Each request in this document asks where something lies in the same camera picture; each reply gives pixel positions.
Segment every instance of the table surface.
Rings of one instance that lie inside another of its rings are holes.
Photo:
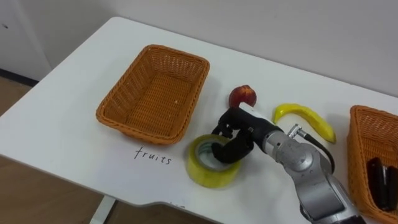
[[[101,100],[149,44],[190,52],[211,64],[185,137],[172,146],[127,138],[95,118]],[[281,103],[300,103],[331,123],[337,143],[322,142],[345,187],[349,109],[398,111],[398,99],[388,95],[115,17],[0,117],[0,154],[132,205],[167,203],[222,223],[307,223],[290,177],[259,149],[225,189],[201,187],[185,171],[188,144],[211,132],[227,110],[230,91],[243,84],[256,90],[255,108],[268,118]],[[279,124],[286,131],[294,123],[316,135],[295,115]],[[141,147],[169,164],[137,157]]]

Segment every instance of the red apple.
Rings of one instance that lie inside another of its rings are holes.
[[[254,106],[257,101],[256,92],[250,88],[248,85],[243,85],[240,87],[236,87],[232,90],[231,94],[229,94],[229,107],[239,107],[241,102],[245,102],[250,106]]]

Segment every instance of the wicker basket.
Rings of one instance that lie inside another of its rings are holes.
[[[154,144],[181,140],[210,68],[204,58],[145,47],[96,111],[99,122]]]
[[[398,167],[398,116],[353,106],[347,143],[349,191],[356,206],[382,223],[398,223],[397,210],[384,212],[376,207],[366,172],[366,163],[373,157],[379,157],[384,165]]]

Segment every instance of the robotic arm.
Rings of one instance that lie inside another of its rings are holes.
[[[235,138],[234,130],[239,130]],[[252,107],[241,103],[240,108],[230,108],[220,118],[213,134],[233,138],[225,146],[212,145],[213,154],[220,162],[230,164],[242,159],[256,143],[263,152],[282,164],[295,184],[300,211],[311,223],[366,223],[343,186],[332,176],[332,156],[300,126],[295,125],[285,134]],[[312,144],[297,142],[294,139],[297,134],[326,152],[329,160]]]

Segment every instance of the floor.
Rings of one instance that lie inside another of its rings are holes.
[[[30,90],[0,77],[0,116]],[[102,195],[0,157],[0,224],[89,223]],[[211,224],[165,206],[118,202],[107,224]]]

